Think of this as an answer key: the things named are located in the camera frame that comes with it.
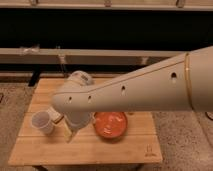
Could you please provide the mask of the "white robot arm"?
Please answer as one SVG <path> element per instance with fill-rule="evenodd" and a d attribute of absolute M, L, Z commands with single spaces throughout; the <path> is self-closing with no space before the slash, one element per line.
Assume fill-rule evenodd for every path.
<path fill-rule="evenodd" d="M 103 83 L 68 78 L 53 108 L 80 124 L 93 112 L 213 112 L 213 46 L 190 51 Z"/>

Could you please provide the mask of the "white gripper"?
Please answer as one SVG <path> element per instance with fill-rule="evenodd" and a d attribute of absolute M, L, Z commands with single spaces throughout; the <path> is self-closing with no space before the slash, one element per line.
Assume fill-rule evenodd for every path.
<path fill-rule="evenodd" d="M 53 107 L 47 109 L 51 120 L 57 124 L 63 119 L 63 115 L 57 112 Z M 69 113 L 65 114 L 65 122 L 68 127 L 65 127 L 65 140 L 69 143 L 77 134 L 76 131 L 86 127 L 92 119 L 92 114 L 90 112 L 83 113 Z"/>

